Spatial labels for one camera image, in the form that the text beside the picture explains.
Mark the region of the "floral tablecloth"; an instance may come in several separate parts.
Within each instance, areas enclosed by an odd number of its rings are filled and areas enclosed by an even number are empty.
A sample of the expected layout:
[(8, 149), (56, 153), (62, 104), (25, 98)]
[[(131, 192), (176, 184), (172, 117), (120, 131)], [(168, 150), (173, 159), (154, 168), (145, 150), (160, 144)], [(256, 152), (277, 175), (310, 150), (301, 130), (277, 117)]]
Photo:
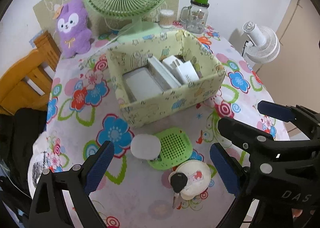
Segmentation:
[[(130, 127), (121, 115), (104, 54), (106, 36), (96, 38), (89, 53), (61, 59), (53, 79), (46, 130), (35, 142), (30, 161), (30, 192), (35, 191), (45, 168), (67, 171), (82, 164), (104, 140), (110, 140), (115, 156), (98, 189), (90, 195), (108, 227), (215, 227), (234, 197), (210, 160), (212, 143), (221, 142), (242, 166), (249, 164), (246, 152), (218, 136), (218, 120), (235, 118), (276, 140), (287, 140), (289, 135), (283, 122), (258, 112), (259, 101), (269, 101), (271, 96), (235, 48), (211, 26), (206, 26), (198, 39), (226, 70), (220, 90), (202, 103), (138, 129)], [(188, 135), (193, 144), (191, 157), (205, 162), (211, 171), (206, 191), (176, 204), (168, 180), (170, 170), (157, 171), (130, 152), (134, 136), (171, 127)]]

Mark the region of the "yellow cartoon fabric storage box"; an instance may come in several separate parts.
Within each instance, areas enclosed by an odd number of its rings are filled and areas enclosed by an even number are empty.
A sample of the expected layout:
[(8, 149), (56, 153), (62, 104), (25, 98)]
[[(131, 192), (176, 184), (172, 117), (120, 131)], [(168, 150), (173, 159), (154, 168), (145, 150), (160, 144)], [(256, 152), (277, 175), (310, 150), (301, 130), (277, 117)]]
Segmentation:
[(181, 29), (118, 43), (106, 56), (121, 114), (131, 127), (205, 101), (226, 76), (213, 53)]

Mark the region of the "white charger adapter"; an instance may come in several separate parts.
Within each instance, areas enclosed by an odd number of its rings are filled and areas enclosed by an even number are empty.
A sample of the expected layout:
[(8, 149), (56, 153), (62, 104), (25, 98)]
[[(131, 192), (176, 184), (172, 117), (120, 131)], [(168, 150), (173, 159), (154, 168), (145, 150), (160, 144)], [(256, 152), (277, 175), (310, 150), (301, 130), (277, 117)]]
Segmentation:
[(172, 73), (174, 76), (184, 76), (185, 66), (187, 65), (182, 60), (178, 59), (176, 56), (168, 56), (162, 61), (165, 68)]

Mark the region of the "green perforated panda speaker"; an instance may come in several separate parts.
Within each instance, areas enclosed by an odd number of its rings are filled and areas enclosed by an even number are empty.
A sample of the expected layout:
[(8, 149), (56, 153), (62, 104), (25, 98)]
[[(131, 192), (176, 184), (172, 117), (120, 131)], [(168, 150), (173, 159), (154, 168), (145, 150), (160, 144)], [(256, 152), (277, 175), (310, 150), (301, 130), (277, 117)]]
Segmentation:
[(161, 143), (160, 154), (149, 165), (159, 171), (176, 167), (187, 161), (193, 153), (193, 145), (188, 135), (178, 127), (172, 127), (154, 134)]

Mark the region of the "white round puff case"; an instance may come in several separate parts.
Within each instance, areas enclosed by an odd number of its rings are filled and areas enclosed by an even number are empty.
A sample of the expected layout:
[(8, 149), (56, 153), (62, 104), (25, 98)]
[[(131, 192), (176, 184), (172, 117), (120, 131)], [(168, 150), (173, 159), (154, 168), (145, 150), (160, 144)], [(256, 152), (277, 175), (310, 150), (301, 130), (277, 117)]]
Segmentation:
[(132, 139), (130, 149), (138, 159), (154, 160), (160, 155), (161, 142), (154, 135), (139, 134)]

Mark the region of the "clear plastic case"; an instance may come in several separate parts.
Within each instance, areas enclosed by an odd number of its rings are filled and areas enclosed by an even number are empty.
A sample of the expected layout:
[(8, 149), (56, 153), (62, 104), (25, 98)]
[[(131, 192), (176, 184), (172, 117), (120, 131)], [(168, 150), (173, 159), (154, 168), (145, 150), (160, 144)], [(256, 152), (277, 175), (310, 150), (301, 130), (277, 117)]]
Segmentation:
[(141, 67), (123, 75), (125, 91), (131, 102), (153, 98), (171, 87), (152, 75), (147, 67)]

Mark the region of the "cotton swab container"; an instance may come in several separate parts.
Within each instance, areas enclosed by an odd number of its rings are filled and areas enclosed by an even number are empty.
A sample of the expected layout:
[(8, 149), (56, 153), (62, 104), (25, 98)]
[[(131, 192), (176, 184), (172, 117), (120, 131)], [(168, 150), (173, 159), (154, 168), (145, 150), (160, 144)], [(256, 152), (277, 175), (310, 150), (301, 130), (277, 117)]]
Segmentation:
[(159, 26), (161, 28), (171, 28), (174, 21), (174, 11), (161, 9), (159, 11)]

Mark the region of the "cream round bear compact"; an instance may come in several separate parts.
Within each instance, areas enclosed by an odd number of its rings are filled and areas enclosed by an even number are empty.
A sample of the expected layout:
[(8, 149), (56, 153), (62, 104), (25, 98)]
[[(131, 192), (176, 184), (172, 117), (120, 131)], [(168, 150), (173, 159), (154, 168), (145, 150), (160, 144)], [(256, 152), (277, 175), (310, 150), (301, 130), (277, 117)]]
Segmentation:
[(169, 182), (171, 176), (176, 172), (184, 173), (188, 178), (187, 185), (180, 192), (183, 200), (191, 200), (197, 195), (200, 195), (208, 188), (211, 180), (209, 166), (199, 160), (188, 160), (178, 166), (178, 168), (169, 175)]

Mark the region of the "glass mug jar green lid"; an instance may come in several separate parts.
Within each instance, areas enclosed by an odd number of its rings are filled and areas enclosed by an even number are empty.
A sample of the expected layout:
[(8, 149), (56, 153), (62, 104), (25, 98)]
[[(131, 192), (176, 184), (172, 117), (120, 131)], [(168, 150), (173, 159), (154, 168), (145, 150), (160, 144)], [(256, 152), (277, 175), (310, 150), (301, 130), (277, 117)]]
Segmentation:
[(209, 0), (191, 0), (189, 6), (181, 9), (180, 23), (191, 33), (201, 34), (204, 31), (207, 17)]

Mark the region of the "purple plush bunny toy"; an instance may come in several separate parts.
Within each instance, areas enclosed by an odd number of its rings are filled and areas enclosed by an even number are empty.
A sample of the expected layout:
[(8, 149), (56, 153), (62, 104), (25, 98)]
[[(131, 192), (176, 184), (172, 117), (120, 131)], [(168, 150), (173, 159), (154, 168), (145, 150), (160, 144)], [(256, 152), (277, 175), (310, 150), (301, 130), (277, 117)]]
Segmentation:
[(85, 54), (91, 49), (92, 31), (88, 28), (88, 12), (82, 0), (70, 0), (60, 6), (53, 19), (64, 58)]

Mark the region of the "black key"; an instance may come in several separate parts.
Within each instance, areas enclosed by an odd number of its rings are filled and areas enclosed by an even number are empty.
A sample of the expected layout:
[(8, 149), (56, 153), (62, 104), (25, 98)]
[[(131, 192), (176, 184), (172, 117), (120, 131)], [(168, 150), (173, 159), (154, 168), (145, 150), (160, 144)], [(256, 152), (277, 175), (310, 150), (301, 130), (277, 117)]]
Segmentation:
[(175, 208), (175, 204), (180, 196), (181, 190), (185, 188), (188, 183), (188, 178), (184, 173), (174, 173), (170, 178), (170, 184), (174, 191), (172, 208)]

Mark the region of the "white clip fan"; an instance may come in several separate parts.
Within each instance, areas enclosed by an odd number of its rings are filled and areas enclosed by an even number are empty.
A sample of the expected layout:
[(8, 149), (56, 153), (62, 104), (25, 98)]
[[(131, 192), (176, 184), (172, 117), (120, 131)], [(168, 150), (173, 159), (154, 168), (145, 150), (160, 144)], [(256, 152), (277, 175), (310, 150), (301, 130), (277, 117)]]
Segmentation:
[(249, 38), (249, 45), (244, 49), (249, 60), (256, 64), (266, 64), (276, 59), (280, 52), (280, 42), (271, 28), (248, 21), (242, 30)]

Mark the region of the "black clothing on chair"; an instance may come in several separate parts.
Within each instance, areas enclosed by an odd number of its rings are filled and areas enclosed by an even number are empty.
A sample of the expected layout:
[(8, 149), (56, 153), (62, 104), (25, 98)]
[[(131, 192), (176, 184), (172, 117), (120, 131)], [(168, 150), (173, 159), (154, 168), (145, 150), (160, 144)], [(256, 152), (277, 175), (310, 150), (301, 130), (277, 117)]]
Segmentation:
[(15, 214), (29, 216), (31, 196), (27, 174), (33, 144), (44, 131), (47, 112), (21, 108), (14, 115), (1, 114), (1, 200)]

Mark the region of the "white card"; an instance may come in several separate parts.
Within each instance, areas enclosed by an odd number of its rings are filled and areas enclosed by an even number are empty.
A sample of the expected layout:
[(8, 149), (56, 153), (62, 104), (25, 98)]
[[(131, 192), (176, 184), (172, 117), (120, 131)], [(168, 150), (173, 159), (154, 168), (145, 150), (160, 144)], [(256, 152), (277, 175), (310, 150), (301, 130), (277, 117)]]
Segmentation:
[(183, 84), (189, 84), (200, 79), (190, 61), (180, 64), (177, 70)]

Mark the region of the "wooden chair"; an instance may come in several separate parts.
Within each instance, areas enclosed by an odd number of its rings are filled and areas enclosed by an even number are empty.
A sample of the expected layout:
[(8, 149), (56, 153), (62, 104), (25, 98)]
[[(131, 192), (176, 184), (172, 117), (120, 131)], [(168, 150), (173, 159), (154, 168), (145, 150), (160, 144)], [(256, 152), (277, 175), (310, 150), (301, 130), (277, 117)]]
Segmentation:
[(42, 64), (56, 70), (61, 52), (48, 31), (35, 39), (35, 46), (1, 77), (1, 114), (14, 115), (21, 108), (47, 110), (53, 80)]

